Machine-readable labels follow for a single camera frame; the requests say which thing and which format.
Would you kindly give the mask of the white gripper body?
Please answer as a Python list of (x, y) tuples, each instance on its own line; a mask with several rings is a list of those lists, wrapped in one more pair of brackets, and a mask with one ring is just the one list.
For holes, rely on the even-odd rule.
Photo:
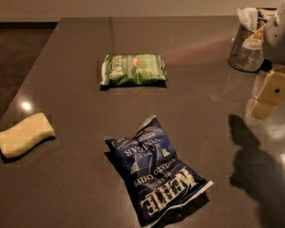
[(262, 48), (265, 59), (285, 65), (285, 0), (266, 24)]

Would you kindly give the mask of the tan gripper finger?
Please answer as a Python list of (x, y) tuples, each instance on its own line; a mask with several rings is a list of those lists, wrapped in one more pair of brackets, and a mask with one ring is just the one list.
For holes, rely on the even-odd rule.
[(249, 115), (256, 119), (268, 118), (285, 102), (285, 66), (274, 64), (268, 71), (261, 71), (255, 80), (249, 100)]

